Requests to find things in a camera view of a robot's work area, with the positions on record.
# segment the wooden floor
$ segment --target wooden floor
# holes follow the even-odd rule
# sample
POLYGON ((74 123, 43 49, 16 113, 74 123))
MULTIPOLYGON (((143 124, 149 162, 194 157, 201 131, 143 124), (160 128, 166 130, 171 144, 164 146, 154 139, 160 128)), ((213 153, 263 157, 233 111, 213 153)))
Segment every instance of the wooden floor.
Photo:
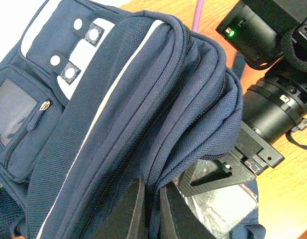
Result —
MULTIPOLYGON (((237 0, 206 0, 199 30, 224 47, 228 67, 232 65, 235 50, 215 29, 236 3, 237 0)), ((196 0, 133 0, 122 8, 172 14, 191 27, 195 4, 196 0)), ((242 78, 244 91, 264 74, 247 68, 242 78)), ((307 129, 295 138, 307 144, 307 129)), ((258 178, 260 223, 267 229, 266 239, 297 239, 307 230, 307 151, 288 143, 285 137, 274 147, 286 159, 278 168, 267 170, 258 178)), ((300 238, 307 239, 307 234, 300 238)))

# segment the clear plastic window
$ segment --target clear plastic window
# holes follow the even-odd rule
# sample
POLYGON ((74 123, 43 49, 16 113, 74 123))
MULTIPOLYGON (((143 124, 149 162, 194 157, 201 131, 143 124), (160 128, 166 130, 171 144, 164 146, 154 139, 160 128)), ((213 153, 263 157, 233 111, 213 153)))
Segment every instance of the clear plastic window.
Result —
POLYGON ((0 142, 6 146, 37 102, 9 79, 0 86, 0 142))

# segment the bag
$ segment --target bag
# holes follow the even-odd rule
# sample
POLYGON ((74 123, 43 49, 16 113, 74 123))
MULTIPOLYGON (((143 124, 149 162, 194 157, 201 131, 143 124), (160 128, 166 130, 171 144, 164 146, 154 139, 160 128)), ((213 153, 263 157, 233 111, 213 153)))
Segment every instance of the bag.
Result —
POLYGON ((14 215, 0 224, 93 238, 144 178, 157 238, 160 188, 237 139, 242 90, 225 65, 174 16, 47 0, 0 64, 0 208, 14 215))

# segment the bag pocket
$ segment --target bag pocket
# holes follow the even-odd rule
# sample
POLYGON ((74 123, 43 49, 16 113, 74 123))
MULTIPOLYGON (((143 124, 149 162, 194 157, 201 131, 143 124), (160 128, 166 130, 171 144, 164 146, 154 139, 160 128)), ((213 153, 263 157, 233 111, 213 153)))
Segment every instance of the bag pocket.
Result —
POLYGON ((63 110, 54 94, 25 71, 0 70, 0 170, 16 182, 28 181, 63 110))

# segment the white snap button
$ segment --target white snap button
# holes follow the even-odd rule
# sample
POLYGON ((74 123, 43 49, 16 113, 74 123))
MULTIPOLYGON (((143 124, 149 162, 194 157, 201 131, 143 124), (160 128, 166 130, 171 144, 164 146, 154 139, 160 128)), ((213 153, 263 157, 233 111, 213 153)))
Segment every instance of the white snap button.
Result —
POLYGON ((78 31, 80 30, 80 28, 82 28, 82 26, 83 21, 80 18, 76 19, 76 21, 74 22, 74 29, 78 31))
POLYGON ((57 66, 60 63, 60 57, 59 56, 53 56, 50 59, 50 64, 52 64, 52 66, 57 66))
POLYGON ((69 69, 67 69, 67 71, 65 72, 66 78, 67 78, 67 79, 73 78, 74 75, 75 75, 75 72, 76 72, 76 71, 75 71, 74 68, 69 68, 69 69))
POLYGON ((92 29, 90 32, 89 32, 89 38, 91 41, 96 41, 99 37, 99 32, 97 29, 92 29))

